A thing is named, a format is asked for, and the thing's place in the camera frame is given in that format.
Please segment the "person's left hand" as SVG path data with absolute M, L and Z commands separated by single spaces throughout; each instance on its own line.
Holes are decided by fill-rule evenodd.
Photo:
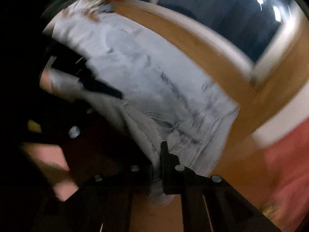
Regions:
M 23 150 L 47 178 L 55 196 L 61 202 L 66 201 L 79 189 L 69 174 L 69 166 L 59 146 L 26 142 Z

